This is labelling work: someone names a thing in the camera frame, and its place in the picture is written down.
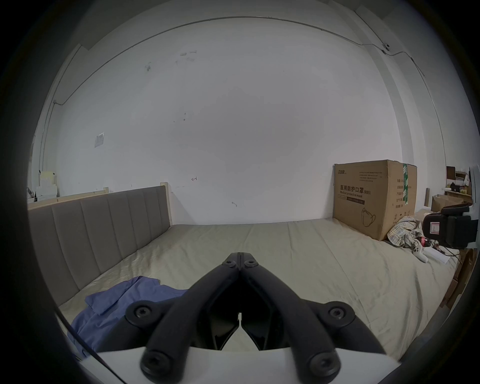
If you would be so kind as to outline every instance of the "green tape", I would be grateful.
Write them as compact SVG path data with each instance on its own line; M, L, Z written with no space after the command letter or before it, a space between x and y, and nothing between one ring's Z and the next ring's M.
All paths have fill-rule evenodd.
M408 204L408 167L403 165L403 201Z

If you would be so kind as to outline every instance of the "black cable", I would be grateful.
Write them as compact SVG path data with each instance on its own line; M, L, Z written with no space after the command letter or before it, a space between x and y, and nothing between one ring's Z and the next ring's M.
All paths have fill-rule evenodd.
M362 44L362 43L357 43L355 40L352 40L352 39L349 39L348 37L345 37L345 36L342 36L338 33L335 33L335 32L332 32L332 31L329 31L328 29L324 29L324 28L321 28L321 27L318 27L316 25L312 25L312 24L307 24L307 23L302 23L302 22L299 22L299 21L294 21L294 20L288 20L288 19L281 19L281 18L278 18L278 17L269 17L269 16L221 16L221 17L212 17L212 18L209 18L209 19L202 19L202 20L197 20L197 21L192 21L192 22L189 22L189 23L184 23L184 24L181 24L181 25L177 25L175 27L171 27L171 28L168 28L168 29L165 29L164 31L161 31L161 32L158 32L154 35L151 35L149 37L146 37L145 39L142 39L138 42L136 42L135 44L132 44L131 46L125 48L123 51L117 53L115 56L113 56L112 58L108 59L106 62L104 62L102 65L100 65L96 70L94 70L85 80L83 80L80 85L78 87L75 88L75 90L70 94L70 96L68 96L65 101L63 103L58 103L56 101L54 101L53 103L56 104L56 105L64 105L69 99L70 97L72 97L72 95L90 78L92 77L96 72L98 72L101 68L103 68L105 65L107 65L109 62L111 62L114 58L120 56L122 53L125 53L126 51L128 51L129 49L153 38L153 37L156 37L156 36L159 36L165 32L169 32L169 31L173 31L174 29L177 29L177 28L182 28L182 27L185 27L185 26L188 26L188 25L193 25L193 24L199 24L199 23L205 23L205 22L208 22L208 21L213 21L213 20L224 20L224 19L269 19L269 20L278 20L278 21L284 21L284 22L287 22L287 23L294 23L294 24L300 24L300 25L304 25L304 26L307 26L307 27L311 27L311 28L315 28L315 29L318 29L319 31L323 31L323 32L327 32L327 33L330 33L331 35L334 35L334 36L337 36L341 39L344 39L352 44L355 44L357 47L364 47L364 46L368 46L368 45L372 45L374 47L376 47L377 49L379 49L380 51L382 51L383 53L387 54L382 48L380 48L379 46L375 45L375 44Z
M77 52L80 50L81 46L79 46L77 48L77 50L75 51L75 53L72 55L72 57L70 58L70 61L68 62L67 66L65 67L65 70L63 71L63 73L61 74L60 76L60 79L59 79L59 82L57 83L57 86L55 87L55 91L53 91L53 94L52 94L52 100L50 101L50 104L48 105L48 110L47 110L47 114L45 116L45 122L43 123L43 130L42 130L42 138L40 139L40 153L38 155L38 165L40 165L40 157L42 156L42 144L43 144L43 139L44 139L44 132L45 132L45 129L47 129L47 132L48 132L48 128L50 126L50 119L52 117L52 113L53 113L53 107L55 106L55 100L54 100L54 97L55 97L55 92L57 91L57 89L59 88L59 85L63 79L63 76L65 74L65 72L67 71L68 67L70 66L70 63L72 62L73 58L75 57L75 55L77 54ZM43 170L43 164L45 163L45 148L44 148L44 156L42 158L42 170Z
M435 110L435 115L437 117L437 121L438 121L438 126L440 128L440 135L442 136L442 144L444 146L444 157L445 157L445 163L446 163L446 153L445 153L445 142L444 142L444 134L442 132L442 127L440 125L440 118L438 117L438 113L437 113L437 108L435 107L435 103L433 101L433 98L432 98L432 95L430 93L430 90L428 89L428 86L427 86L427 83L425 82L425 74L423 73L423 71L420 69L420 67L416 64L416 62L414 61L413 57L411 57L407 52L405 51L400 51L400 52L397 52L397 53L387 53L383 48L380 48L378 45L376 44L373 44L373 43L368 43L368 44L362 44L362 43L357 43L356 41L352 40L352 39L349 39L348 37L345 37L345 36L342 36L338 33L335 33L333 31L329 31L328 29L325 29L325 28L321 28L321 27L318 27L316 25L312 25L312 24L308 24L308 23L302 23L302 22L299 22L299 21L294 21L294 20L288 20L288 19L282 19L282 18L278 18L278 17L268 17L268 16L221 16L221 17L212 17L212 18L209 18L209 19L202 19L202 20L197 20L197 21L193 21L193 22L189 22L189 23L184 23L184 24L181 24L181 25L177 25L175 27L171 27L171 28L168 28L168 29L165 29L164 31L161 31L161 32L158 32L154 35L151 35L149 37L146 37L145 39L143 40L140 40L138 42L136 42L135 44L132 44L131 46L125 48L124 50L122 50L121 52L117 53L115 56L113 56L112 58L108 59L106 62L104 62L102 65L100 65L96 70L94 70L85 80L83 80L80 85L78 85L78 87L76 87L74 89L74 91L65 99L65 101L63 103L57 103L57 101L53 101L52 104L56 104L56 105L64 105L69 99L70 97L73 96L73 94L88 80L90 79L90 77L92 77L95 73L97 73L101 68L103 68L105 65L107 65L109 62L111 62L113 59L115 59L116 57L118 57L119 55L121 55L122 53L125 53L127 50L153 38L153 37L156 37L156 36L159 36L165 32L169 32L169 31L172 31L174 29L177 29L177 28L181 28L181 27L185 27L185 26L188 26L188 25L193 25L193 24L198 24L198 23L205 23L205 22L208 22L208 21L213 21L213 20L224 20L224 19L269 19L269 20L278 20L278 21L284 21L284 22L287 22L287 23L294 23L294 24L299 24L299 25L304 25L304 26L307 26L307 27L311 27L311 28L315 28L315 29L318 29L319 31L323 31L323 32L327 32L327 33L330 33L331 35L334 35L334 36L337 36L341 39L344 39L345 41L348 41L349 43L352 43L352 44L355 44L357 47L366 47L366 46L373 46L375 48L377 48L379 51L381 51L383 54L387 55L387 56L390 56L390 57L393 57L393 56L396 56L396 55L399 55L400 53L404 53L406 54L410 60L412 60L413 64L415 65L415 68L417 68L417 71L420 73L420 77L422 78L423 80L423 83L425 84L425 87L427 88L427 92L430 96L430 100L432 101L432 105L433 105L433 109ZM362 19L362 21L373 31L373 33L376 34L376 32Z
M462 264L462 262L460 261L460 259L458 258L458 256L457 256L456 254L454 254L454 253L453 253L451 250L449 250L447 247L444 247L444 248L450 253L450 255L447 255L446 253L442 252L445 256L453 256L453 257L455 257L455 258L458 260L458 262L459 262L460 264Z
M54 305L55 308L55 313L57 314L58 318L60 319L61 323L67 328L68 332L75 338L75 340L78 341L78 343L92 356L95 360L97 360L100 364L102 364L105 368L107 368L112 374L115 375L117 379L119 379L123 384L127 384L120 376L118 376L113 369L109 367L107 363L103 361L103 359L93 350L89 347L87 343L85 343L80 336L78 336L78 333L75 332L75 330L70 326L68 323L67 319L65 319L65 316L63 316L63 313L60 311L60 308Z
M373 28L370 27L370 26L367 24L367 22L366 22L365 20L363 20L362 17L361 17L356 11L354 11L354 12L355 12L355 14L365 23L365 25L370 28L370 30L378 37L378 39L380 40L380 42L385 46L385 43L382 41L382 39L380 39L380 37L379 37L379 36L377 35L377 33L373 30ZM437 117L438 128L440 128L440 135L441 135L441 137L442 137L442 145L443 145L443 147L444 147L444 158L445 158L445 164L446 164L446 163L447 163L447 155L446 155L446 152L445 152L444 133L443 133L443 131L442 131L442 125L440 124L440 118L439 118L439 116L438 116L437 107L435 106L435 102L433 101L433 97L432 97L432 94L430 93L430 89L428 89L427 83L425 82L425 74L424 74L423 71L420 69L420 67L418 66L418 64L415 62L415 60L413 59L413 57L411 57L407 52L405 52L405 51L399 51L399 52L397 52L397 53L387 53L387 52L385 52L383 49L381 49L381 48L379 48L378 46L376 46L375 44L372 44L372 45L373 45L374 47L380 49L380 50L381 50L385 55L387 55L387 56L393 57L393 56L399 55L400 53L406 54L406 55L410 58L410 60L412 60L412 63L413 63L413 65L415 65L415 68L417 68L417 71L420 73L420 77L421 77L423 83L425 84L425 88L427 89L428 96L430 97L430 100L432 101L433 109L434 109L435 115L436 115L436 117Z

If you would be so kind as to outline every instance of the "white paper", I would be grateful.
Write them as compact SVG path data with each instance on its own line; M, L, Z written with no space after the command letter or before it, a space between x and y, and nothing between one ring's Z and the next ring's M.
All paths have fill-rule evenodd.
M438 260L439 262L443 264L447 264L448 260L450 260L450 256L444 255L441 252L438 252L435 248L433 247L425 247L423 248L422 253L425 256L430 256L433 257L434 259Z

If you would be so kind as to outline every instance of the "plaid cloth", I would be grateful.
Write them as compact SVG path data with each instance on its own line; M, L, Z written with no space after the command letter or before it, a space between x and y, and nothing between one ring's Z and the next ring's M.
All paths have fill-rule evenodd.
M391 230L387 237L393 245L397 247L412 248L415 244L415 238L423 237L421 221L411 216L402 217Z

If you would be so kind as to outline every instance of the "white game controller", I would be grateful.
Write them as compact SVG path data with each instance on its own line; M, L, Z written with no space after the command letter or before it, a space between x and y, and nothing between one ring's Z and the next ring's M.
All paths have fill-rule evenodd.
M413 248L412 248L412 253L417 257L417 259L419 259L421 262L424 262L424 263L428 263L428 257L425 256L422 251L423 251L423 247L421 246L421 243L420 241L418 241L417 239L414 240L414 245L413 245Z

